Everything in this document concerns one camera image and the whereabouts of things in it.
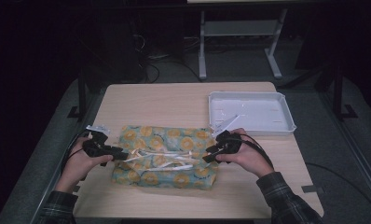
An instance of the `plaid sleeve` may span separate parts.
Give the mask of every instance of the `plaid sleeve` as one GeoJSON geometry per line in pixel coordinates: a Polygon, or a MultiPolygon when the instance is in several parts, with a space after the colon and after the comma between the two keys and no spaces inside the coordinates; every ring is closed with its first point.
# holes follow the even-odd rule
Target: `plaid sleeve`
{"type": "Polygon", "coordinates": [[[52,191],[38,223],[71,223],[77,198],[73,194],[52,191]]]}
{"type": "Polygon", "coordinates": [[[272,223],[323,223],[320,215],[293,193],[281,173],[265,175],[257,185],[272,209],[272,223]]]}

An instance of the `green patterned bag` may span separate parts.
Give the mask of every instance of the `green patterned bag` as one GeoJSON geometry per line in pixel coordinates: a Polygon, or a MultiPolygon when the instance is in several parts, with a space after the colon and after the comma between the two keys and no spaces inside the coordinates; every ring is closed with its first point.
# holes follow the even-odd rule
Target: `green patterned bag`
{"type": "Polygon", "coordinates": [[[214,143],[208,129],[125,126],[119,146],[130,155],[116,163],[112,181],[142,187],[210,189],[218,164],[206,163],[202,157],[214,143]]]}

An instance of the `table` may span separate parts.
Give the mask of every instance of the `table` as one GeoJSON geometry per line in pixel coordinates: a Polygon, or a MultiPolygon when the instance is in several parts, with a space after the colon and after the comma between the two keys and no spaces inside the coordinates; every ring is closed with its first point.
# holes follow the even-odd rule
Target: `table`
{"type": "MultiPolygon", "coordinates": [[[[208,95],[212,91],[276,91],[268,82],[129,84],[110,86],[94,125],[111,130],[107,145],[115,146],[124,125],[178,128],[208,127],[208,95]]],[[[256,141],[282,172],[295,194],[320,215],[323,208],[312,185],[293,134],[257,136],[256,141]]],[[[75,217],[122,218],[270,218],[257,177],[235,163],[222,163],[211,190],[158,189],[111,182],[114,163],[97,166],[80,182],[75,217]]]]}

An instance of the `white tray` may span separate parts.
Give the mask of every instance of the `white tray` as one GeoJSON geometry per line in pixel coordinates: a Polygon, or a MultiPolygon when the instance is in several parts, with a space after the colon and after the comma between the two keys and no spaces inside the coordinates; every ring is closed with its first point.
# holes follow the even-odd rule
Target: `white tray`
{"type": "Polygon", "coordinates": [[[209,116],[214,130],[243,128],[254,136],[288,135],[296,129],[285,97],[278,92],[211,92],[209,116]]]}

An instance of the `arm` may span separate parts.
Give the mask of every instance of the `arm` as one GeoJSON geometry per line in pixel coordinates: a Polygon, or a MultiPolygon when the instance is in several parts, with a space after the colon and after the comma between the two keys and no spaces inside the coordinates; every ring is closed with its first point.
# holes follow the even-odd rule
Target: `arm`
{"type": "Polygon", "coordinates": [[[53,190],[39,217],[38,223],[71,223],[73,208],[77,196],[73,195],[73,189],[78,181],[96,165],[113,159],[111,155],[91,158],[82,149],[83,142],[88,138],[79,138],[72,148],[66,166],[63,169],[55,190],[53,190]]]}
{"type": "MultiPolygon", "coordinates": [[[[234,130],[232,133],[246,134],[243,129],[234,130]]],[[[244,135],[241,138],[254,142],[253,139],[244,135]]],[[[216,158],[219,161],[233,161],[246,171],[258,176],[257,185],[272,209],[272,223],[323,223],[319,214],[291,191],[282,174],[275,172],[251,147],[241,144],[238,153],[221,154],[216,158]]]]}

